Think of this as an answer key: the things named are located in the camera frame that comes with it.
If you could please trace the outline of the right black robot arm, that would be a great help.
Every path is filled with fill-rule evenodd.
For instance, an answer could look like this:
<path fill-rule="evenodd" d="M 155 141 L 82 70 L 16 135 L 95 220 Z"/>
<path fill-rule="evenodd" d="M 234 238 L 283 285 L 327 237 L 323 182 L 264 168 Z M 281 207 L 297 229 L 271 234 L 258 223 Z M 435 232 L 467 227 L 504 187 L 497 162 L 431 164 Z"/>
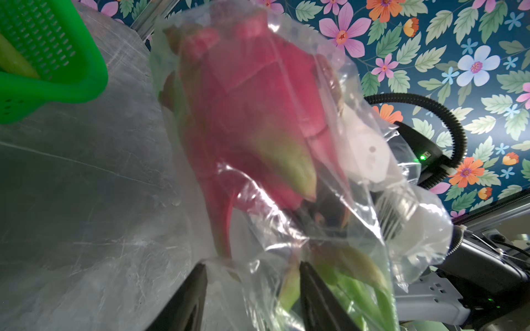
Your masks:
<path fill-rule="evenodd" d="M 493 144 L 483 143 L 467 154 L 463 108 L 451 110 L 409 93 L 371 95 L 366 100 L 370 105 L 403 103 L 428 110 L 443 122 L 453 146 L 447 156 L 428 136 L 396 121 L 421 163 L 419 186 L 434 191 L 446 187 L 454 218 L 446 259 L 398 301 L 404 319 L 438 321 L 459 330 L 528 330 L 529 242 L 509 241 L 480 222 L 487 208 L 500 215 L 509 205 L 529 205 L 529 197 L 520 191 L 504 191 L 499 200 L 490 195 L 498 179 L 491 172 Z"/>

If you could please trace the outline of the green plastic basket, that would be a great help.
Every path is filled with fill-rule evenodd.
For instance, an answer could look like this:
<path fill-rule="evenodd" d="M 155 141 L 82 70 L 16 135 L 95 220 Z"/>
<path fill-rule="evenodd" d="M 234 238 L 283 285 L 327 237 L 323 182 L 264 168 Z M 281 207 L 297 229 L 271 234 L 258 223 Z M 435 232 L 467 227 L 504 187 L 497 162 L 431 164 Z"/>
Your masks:
<path fill-rule="evenodd" d="M 2 1 L 1 35 L 40 79 L 1 69 L 1 123 L 19 121 L 50 102 L 84 103 L 108 83 L 108 71 L 71 1 Z"/>

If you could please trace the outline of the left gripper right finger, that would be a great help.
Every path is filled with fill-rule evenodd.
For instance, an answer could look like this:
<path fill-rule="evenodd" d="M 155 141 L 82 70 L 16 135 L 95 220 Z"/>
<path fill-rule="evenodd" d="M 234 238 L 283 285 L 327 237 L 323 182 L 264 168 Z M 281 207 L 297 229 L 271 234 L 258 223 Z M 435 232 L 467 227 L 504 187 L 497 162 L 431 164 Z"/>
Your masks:
<path fill-rule="evenodd" d="M 299 271 L 305 330 L 360 330 L 309 262 L 301 262 Z"/>

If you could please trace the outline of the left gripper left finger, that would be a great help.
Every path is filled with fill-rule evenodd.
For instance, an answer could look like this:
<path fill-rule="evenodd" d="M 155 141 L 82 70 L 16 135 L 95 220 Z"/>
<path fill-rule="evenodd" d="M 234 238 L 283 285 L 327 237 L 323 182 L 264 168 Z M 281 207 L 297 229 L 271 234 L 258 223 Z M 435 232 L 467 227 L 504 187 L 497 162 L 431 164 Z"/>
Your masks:
<path fill-rule="evenodd" d="M 206 265 L 197 263 L 146 331 L 201 330 L 206 291 Z"/>

